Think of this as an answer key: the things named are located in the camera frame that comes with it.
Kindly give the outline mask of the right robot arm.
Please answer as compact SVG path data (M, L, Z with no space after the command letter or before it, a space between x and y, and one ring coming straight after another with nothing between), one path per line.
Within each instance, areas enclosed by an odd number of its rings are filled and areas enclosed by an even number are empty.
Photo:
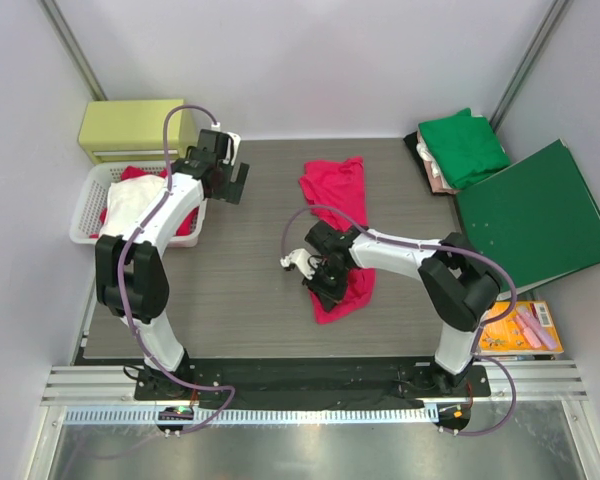
M382 270L418 280L443 327L425 386L449 395L466 383L479 327L500 294L494 268L476 258L466 238L416 241L351 226L346 231L316 223L305 236L313 250L296 249L281 262L298 267L303 284L330 312L344 301L350 275Z

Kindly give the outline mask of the pink red t-shirt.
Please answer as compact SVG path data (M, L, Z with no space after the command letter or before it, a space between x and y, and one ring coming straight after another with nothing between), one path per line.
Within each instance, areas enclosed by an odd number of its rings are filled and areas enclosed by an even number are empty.
M367 225L364 160L348 158L343 162L309 161L299 185L308 205L326 205L341 210L359 225ZM311 293L315 322L326 325L336 322L372 300L376 283L374 269L354 269L348 274L344 300L327 312L318 297Z

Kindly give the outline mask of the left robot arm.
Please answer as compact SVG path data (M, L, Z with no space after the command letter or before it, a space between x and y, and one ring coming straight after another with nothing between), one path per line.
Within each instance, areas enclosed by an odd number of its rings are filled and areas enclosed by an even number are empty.
M127 324L149 378L194 387L186 349L166 313L170 287L163 255L185 217L209 199L238 204L249 165L237 164L241 137L203 129L183 158L166 165L165 186L123 233L96 242L96 295Z

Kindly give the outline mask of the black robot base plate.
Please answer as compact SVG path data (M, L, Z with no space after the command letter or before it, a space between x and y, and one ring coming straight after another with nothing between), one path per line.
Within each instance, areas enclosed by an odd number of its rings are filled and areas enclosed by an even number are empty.
M269 411L416 408L440 398L487 398L486 369L470 366L460 384L440 389L428 357L194 359L190 382L231 385L231 409Z

